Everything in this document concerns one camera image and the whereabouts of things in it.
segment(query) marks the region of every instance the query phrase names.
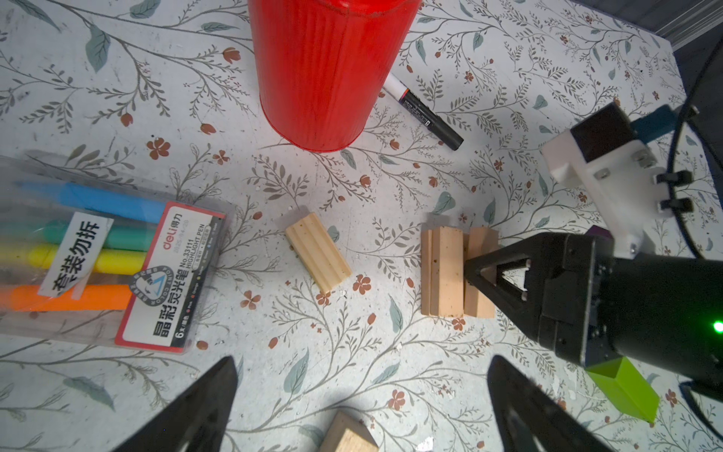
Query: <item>grooved wooden block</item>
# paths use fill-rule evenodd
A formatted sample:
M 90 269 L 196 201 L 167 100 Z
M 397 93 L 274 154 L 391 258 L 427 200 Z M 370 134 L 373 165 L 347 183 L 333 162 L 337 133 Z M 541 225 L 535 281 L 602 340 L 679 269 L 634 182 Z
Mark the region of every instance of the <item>grooved wooden block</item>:
M 286 228 L 286 237 L 323 294 L 349 276 L 351 269 L 316 213 Z
M 319 452 L 378 452 L 372 434 L 343 412 L 336 412 Z
M 432 284 L 430 315 L 464 315 L 464 234 L 442 227 L 432 231 Z
M 422 231 L 422 315 L 429 315 L 429 293 L 432 288 L 432 231 Z
M 495 251 L 499 246 L 497 240 L 499 233 L 490 228 L 471 228 L 469 242 L 465 246 L 464 260 L 479 257 L 488 252 Z M 494 283 L 497 279 L 497 269 L 488 268 L 483 274 L 485 279 Z M 495 318 L 495 304 L 483 295 L 476 287 L 467 281 L 464 282 L 464 313 L 472 317 L 483 319 Z

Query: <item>red container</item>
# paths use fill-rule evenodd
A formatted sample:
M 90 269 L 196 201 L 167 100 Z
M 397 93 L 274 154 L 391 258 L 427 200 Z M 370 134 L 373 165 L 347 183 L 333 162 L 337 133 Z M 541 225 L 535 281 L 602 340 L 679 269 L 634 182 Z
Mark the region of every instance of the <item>red container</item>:
M 300 148 L 362 133 L 422 0 L 249 0 L 261 106 Z

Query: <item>table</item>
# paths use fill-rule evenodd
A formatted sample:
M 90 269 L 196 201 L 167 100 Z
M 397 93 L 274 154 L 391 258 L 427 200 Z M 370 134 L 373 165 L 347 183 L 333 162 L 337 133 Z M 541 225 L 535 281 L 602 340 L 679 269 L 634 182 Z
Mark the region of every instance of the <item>table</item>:
M 1 5 L 2 153 L 151 181 L 187 202 L 230 201 L 232 240 L 182 356 L 3 336 L 0 449 L 110 450 L 229 354 L 240 384 L 226 451 L 312 451 L 337 409 L 386 451 L 428 437 L 435 451 L 499 451 L 485 385 L 494 354 L 615 450 L 723 447 L 681 403 L 675 375 L 638 366 L 661 396 L 649 425 L 499 313 L 419 314 L 417 238 L 433 210 L 463 229 L 492 225 L 503 244 L 601 223 L 584 189 L 551 179 L 539 149 L 609 102 L 631 118 L 681 104 L 664 39 L 563 0 L 425 0 L 393 72 L 459 130 L 462 148 L 440 145 L 380 93 L 357 141 L 312 154 L 261 112 L 243 1 L 130 3 Z M 700 142 L 684 135 L 688 222 L 719 259 L 720 204 Z M 669 140 L 652 143 L 662 160 Z M 311 284 L 276 222 L 299 206 L 318 212 L 354 269 L 331 294 Z M 675 222 L 649 234 L 658 252 L 687 255 Z

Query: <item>highlighter pack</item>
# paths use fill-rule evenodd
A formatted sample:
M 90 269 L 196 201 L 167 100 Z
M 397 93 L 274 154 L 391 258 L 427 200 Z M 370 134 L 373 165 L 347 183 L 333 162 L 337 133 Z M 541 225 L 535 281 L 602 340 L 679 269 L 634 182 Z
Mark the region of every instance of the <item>highlighter pack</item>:
M 0 333 L 182 353 L 233 206 L 152 188 L 0 158 Z

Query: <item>green block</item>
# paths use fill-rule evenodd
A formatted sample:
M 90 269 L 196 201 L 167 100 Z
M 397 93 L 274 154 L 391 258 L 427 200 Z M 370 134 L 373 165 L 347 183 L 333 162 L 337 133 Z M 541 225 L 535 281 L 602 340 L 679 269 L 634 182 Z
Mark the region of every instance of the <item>green block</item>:
M 660 397 L 628 358 L 604 362 L 586 371 L 618 411 L 655 422 Z

